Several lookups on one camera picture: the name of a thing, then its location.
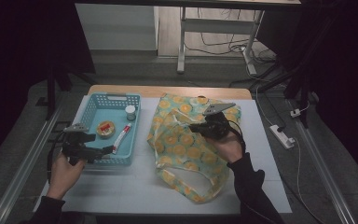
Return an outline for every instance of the orange flower pattern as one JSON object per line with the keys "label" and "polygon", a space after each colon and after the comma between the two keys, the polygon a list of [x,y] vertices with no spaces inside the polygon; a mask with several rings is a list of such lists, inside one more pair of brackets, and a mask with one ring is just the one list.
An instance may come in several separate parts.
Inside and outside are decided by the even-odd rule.
{"label": "orange flower pattern", "polygon": [[[216,149],[199,133],[192,133],[188,124],[204,122],[202,112],[210,104],[222,103],[209,98],[165,94],[160,98],[147,136],[148,144],[155,151],[157,175],[194,203],[210,201],[226,184],[229,170],[226,162],[217,156]],[[223,113],[227,119],[240,123],[239,106],[231,107]],[[166,168],[200,173],[209,179],[211,186],[201,195],[197,189]]]}

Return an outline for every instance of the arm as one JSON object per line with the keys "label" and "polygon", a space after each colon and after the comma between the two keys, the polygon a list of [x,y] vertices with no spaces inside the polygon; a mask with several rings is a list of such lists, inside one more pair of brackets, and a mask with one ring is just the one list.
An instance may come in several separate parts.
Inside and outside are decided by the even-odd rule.
{"label": "arm", "polygon": [[284,223],[261,188],[264,171],[255,172],[250,154],[242,153],[238,137],[230,132],[219,141],[206,140],[216,147],[219,155],[228,162],[227,166],[234,172],[234,188],[241,201],[241,216],[244,223]]}
{"label": "arm", "polygon": [[86,161],[79,160],[75,166],[72,166],[67,158],[60,153],[57,160],[52,165],[48,193],[46,196],[42,197],[32,218],[25,223],[58,223],[61,216],[62,206],[65,204],[65,201],[63,201],[62,198],[78,180],[85,164]]}

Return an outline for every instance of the person's right hand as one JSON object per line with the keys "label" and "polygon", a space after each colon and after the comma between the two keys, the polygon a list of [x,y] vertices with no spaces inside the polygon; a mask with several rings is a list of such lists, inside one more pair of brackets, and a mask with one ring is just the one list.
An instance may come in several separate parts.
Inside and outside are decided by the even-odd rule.
{"label": "person's right hand", "polygon": [[212,138],[205,138],[208,143],[211,143],[218,151],[219,156],[229,163],[242,158],[242,148],[240,140],[237,135],[229,132],[228,135],[220,140],[214,140]]}

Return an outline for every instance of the white tabletop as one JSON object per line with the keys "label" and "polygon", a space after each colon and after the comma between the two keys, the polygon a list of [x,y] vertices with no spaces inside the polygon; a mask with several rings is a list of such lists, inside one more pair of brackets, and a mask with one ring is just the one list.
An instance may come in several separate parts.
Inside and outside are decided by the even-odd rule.
{"label": "white tabletop", "polygon": [[[132,165],[112,172],[84,172],[65,195],[63,211],[94,214],[172,214],[172,215],[232,215],[240,213],[240,201],[234,191],[234,175],[222,191],[210,202],[192,203],[171,189],[155,174],[155,156],[147,144],[151,121],[159,98],[142,98],[141,115],[136,136]],[[266,173],[263,190],[279,213],[291,213],[275,160],[254,100],[226,100],[241,107],[241,129],[247,151],[255,170]],[[202,178],[189,176],[202,185]],[[48,183],[41,195],[46,195]]]}

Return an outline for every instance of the metal rail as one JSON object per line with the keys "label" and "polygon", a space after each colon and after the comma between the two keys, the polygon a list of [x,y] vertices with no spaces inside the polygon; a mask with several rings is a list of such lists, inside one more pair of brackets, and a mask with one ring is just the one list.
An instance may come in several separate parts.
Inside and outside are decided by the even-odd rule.
{"label": "metal rail", "polygon": [[356,223],[351,212],[351,209],[348,207],[345,198],[342,195],[341,190],[339,189],[336,181],[334,180],[332,174],[330,173],[325,161],[322,156],[319,148],[317,147],[310,131],[304,128],[302,122],[297,119],[296,120],[297,129],[304,140],[308,152],[313,160],[316,170],[319,173],[319,176],[324,183],[324,187],[327,192],[330,194],[333,205],[337,210],[337,214],[344,224],[354,224]]}
{"label": "metal rail", "polygon": [[8,185],[4,195],[2,196],[0,201],[0,224],[3,224],[7,221],[7,218],[15,202],[18,199],[26,180],[28,179],[29,174],[34,168],[34,164],[39,157],[43,146],[48,140],[48,136],[55,124],[55,121],[57,120],[58,116],[62,111],[64,101],[67,99],[68,94],[69,93],[67,92],[62,92],[62,94],[60,95],[58,99],[57,109],[51,116],[50,120],[47,120],[46,123],[43,125],[42,130],[40,131],[30,150],[28,150],[27,155],[25,156],[19,169],[17,170],[16,174]]}

